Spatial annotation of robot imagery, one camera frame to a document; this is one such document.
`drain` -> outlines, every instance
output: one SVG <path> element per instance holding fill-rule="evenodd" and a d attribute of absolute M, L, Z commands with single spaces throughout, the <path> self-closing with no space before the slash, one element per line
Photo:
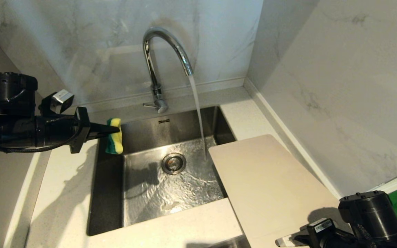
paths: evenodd
<path fill-rule="evenodd" d="M 164 172 L 175 175 L 182 172 L 186 167 L 186 159 L 180 153 L 168 154 L 162 160 L 162 169 Z"/>

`stainless steel sink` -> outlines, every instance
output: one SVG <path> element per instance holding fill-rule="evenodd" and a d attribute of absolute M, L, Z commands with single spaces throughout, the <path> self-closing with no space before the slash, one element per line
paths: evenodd
<path fill-rule="evenodd" d="M 235 141 L 219 107 L 201 109 L 206 150 Z M 88 235 L 101 234 L 227 197 L 203 149 L 197 111 L 121 126 L 123 155 L 98 146 Z"/>

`faucet spout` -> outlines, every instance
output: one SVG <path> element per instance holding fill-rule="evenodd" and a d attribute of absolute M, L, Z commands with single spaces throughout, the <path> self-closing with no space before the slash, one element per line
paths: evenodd
<path fill-rule="evenodd" d="M 174 49 L 175 53 L 179 57 L 186 76 L 193 75 L 194 72 L 192 70 L 191 63 L 189 62 L 185 50 L 183 49 L 180 42 L 174 37 L 174 35 L 172 35 L 171 33 L 169 33 L 169 31 L 161 27 L 152 27 L 148 31 L 146 31 L 145 35 L 143 36 L 143 51 L 145 53 L 146 64 L 148 66 L 148 71 L 151 77 L 151 82 L 152 82 L 151 90 L 153 91 L 154 103 L 155 105 L 160 105 L 161 101 L 164 102 L 162 104 L 164 107 L 158 109 L 159 113 L 162 113 L 167 110 L 167 104 L 163 99 L 161 85 L 157 80 L 156 73 L 154 71 L 153 60 L 151 58 L 150 41 L 154 37 L 160 37 L 164 39 L 168 44 L 170 44 L 170 46 Z"/>

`yellow sponge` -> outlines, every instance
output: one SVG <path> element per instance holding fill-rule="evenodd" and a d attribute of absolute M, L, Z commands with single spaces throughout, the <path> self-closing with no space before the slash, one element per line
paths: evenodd
<path fill-rule="evenodd" d="M 112 127 L 118 127 L 120 132 L 113 133 L 108 136 L 108 145 L 105 152 L 109 154 L 122 154 L 123 146 L 122 146 L 122 129 L 120 128 L 120 119 L 111 118 L 107 121 L 107 125 Z"/>

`cutting board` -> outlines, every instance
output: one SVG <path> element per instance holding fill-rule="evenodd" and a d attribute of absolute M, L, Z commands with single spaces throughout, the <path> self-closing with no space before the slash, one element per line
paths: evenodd
<path fill-rule="evenodd" d="M 339 201 L 273 136 L 209 152 L 252 248 L 277 247 L 275 240 L 322 217 L 342 222 Z"/>

